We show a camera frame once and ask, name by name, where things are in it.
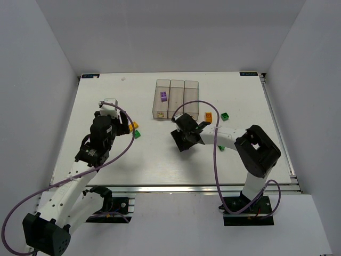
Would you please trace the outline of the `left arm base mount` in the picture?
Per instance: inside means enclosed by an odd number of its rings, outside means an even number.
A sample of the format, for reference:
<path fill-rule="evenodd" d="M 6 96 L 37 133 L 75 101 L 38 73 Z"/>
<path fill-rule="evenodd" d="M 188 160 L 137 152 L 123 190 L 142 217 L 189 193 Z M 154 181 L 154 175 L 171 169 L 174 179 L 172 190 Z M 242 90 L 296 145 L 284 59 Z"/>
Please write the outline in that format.
<path fill-rule="evenodd" d="M 105 207 L 96 211 L 87 220 L 87 223 L 126 223 L 132 219 L 135 198 L 132 196 L 113 195 L 105 203 Z"/>

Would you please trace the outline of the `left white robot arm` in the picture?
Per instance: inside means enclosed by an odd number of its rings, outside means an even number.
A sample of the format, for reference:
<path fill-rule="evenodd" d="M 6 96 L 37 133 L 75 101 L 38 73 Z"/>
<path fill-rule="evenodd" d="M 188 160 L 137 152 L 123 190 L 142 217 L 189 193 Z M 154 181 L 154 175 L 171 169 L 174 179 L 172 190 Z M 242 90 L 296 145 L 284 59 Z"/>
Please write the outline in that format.
<path fill-rule="evenodd" d="M 28 213 L 22 224 L 26 244 L 47 255 L 62 255 L 71 234 L 94 213 L 112 209 L 112 192 L 104 186 L 86 189 L 109 158 L 115 137 L 129 134 L 123 111 L 100 110 L 75 156 L 67 182 L 61 185 L 37 213 Z"/>

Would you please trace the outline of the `orange curved lego brick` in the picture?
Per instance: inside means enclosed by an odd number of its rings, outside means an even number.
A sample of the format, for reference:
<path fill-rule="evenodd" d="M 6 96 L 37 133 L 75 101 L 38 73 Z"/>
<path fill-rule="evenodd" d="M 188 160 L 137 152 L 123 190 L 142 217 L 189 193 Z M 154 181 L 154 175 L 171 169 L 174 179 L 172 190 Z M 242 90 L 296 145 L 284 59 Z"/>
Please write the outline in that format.
<path fill-rule="evenodd" d="M 205 122 L 212 123 L 213 122 L 213 116 L 211 112 L 205 112 Z"/>

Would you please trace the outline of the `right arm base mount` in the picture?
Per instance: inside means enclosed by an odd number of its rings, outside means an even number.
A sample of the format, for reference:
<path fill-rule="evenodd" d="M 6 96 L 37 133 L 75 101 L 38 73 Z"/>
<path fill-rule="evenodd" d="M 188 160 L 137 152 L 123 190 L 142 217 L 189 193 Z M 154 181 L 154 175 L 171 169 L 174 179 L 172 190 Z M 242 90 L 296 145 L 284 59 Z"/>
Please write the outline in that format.
<path fill-rule="evenodd" d="M 261 197 L 256 203 L 238 215 L 230 214 L 223 204 L 218 209 L 223 213 L 223 222 L 226 227 L 274 226 L 273 216 L 265 218 L 272 212 L 268 196 Z"/>

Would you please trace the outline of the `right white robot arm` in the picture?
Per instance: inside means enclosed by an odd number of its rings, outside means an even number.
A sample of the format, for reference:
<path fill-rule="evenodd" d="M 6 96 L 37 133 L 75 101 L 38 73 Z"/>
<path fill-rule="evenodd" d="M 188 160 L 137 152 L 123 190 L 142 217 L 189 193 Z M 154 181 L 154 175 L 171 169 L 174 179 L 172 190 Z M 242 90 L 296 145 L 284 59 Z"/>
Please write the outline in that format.
<path fill-rule="evenodd" d="M 172 118 L 176 129 L 171 132 L 179 151 L 196 144 L 216 145 L 235 150 L 247 170 L 240 197 L 251 202 L 264 188 L 267 177 L 281 157 L 281 151 L 258 125 L 243 129 L 213 127 L 209 122 L 198 124 L 189 114 Z"/>

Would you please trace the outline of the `yellow long lego brick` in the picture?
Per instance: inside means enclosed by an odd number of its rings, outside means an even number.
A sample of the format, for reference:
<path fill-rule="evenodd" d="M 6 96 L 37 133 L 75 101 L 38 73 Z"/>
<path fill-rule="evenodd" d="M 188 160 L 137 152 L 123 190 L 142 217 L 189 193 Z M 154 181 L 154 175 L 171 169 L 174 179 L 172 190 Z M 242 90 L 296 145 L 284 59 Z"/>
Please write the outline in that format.
<path fill-rule="evenodd" d="M 137 122 L 133 122 L 128 127 L 129 127 L 129 132 L 132 133 L 134 129 L 136 130 L 139 127 L 139 125 Z"/>

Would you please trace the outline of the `purple small lego brick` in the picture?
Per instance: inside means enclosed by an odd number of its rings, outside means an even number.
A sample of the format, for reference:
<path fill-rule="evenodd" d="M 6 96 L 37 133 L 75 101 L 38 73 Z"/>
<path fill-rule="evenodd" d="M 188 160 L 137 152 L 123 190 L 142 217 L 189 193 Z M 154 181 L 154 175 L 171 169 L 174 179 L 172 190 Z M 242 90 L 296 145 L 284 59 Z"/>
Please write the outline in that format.
<path fill-rule="evenodd" d="M 166 91 L 161 91 L 160 92 L 160 99 L 161 102 L 167 102 L 168 101 L 168 96 Z"/>

